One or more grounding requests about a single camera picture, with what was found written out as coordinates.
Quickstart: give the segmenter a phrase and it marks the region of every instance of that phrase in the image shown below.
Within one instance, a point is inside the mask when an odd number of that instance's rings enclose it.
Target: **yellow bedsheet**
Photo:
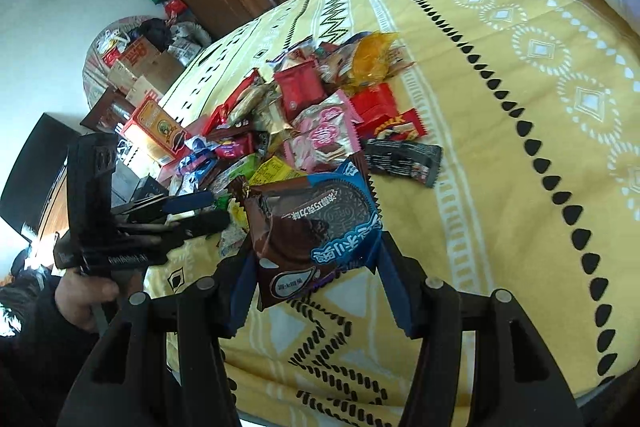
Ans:
[[[601,0],[291,0],[206,50],[164,99],[187,124],[254,66],[313,34],[398,31],[416,65],[390,84],[444,158],[433,190],[376,177],[401,251],[458,289],[512,290],[583,393],[638,361],[638,39]],[[149,270],[152,296],[212,273],[217,238]],[[177,366],[175,338],[169,358]],[[257,312],[222,342],[238,407],[279,425],[397,424],[419,342],[366,270]],[[456,422],[472,381],[465,337]]]

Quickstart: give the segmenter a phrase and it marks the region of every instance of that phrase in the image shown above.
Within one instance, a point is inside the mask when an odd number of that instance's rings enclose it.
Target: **oreo package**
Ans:
[[[367,175],[360,153],[335,172],[248,187],[260,309],[324,285],[337,271],[374,269],[382,222]]]
[[[366,140],[364,153],[373,174],[404,176],[429,188],[436,182],[442,159],[439,145],[407,140]]]

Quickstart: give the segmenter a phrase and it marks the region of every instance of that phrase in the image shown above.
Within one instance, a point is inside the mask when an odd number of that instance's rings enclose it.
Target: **pile of snacks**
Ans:
[[[396,38],[308,37],[268,61],[273,82],[251,71],[186,142],[178,193],[210,190],[228,208],[220,252],[250,242],[262,309],[375,266],[382,223],[369,172],[434,185],[442,150],[413,141],[427,130],[385,83],[412,65]]]

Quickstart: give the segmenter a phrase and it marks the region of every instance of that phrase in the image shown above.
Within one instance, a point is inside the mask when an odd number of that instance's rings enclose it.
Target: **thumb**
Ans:
[[[83,277],[76,274],[72,293],[78,306],[113,301],[120,293],[118,285],[104,277]]]

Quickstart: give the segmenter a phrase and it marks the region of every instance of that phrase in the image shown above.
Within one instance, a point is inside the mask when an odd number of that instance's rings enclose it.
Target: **cardboard box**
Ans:
[[[188,137],[187,131],[151,97],[147,97],[131,115],[121,135],[161,166],[178,158]]]
[[[183,65],[168,52],[145,63],[144,72],[127,94],[127,100],[138,107],[146,97],[160,100],[184,71]]]
[[[146,64],[160,52],[156,47],[140,37],[117,58],[107,79],[124,94],[128,94],[138,77],[145,72]]]

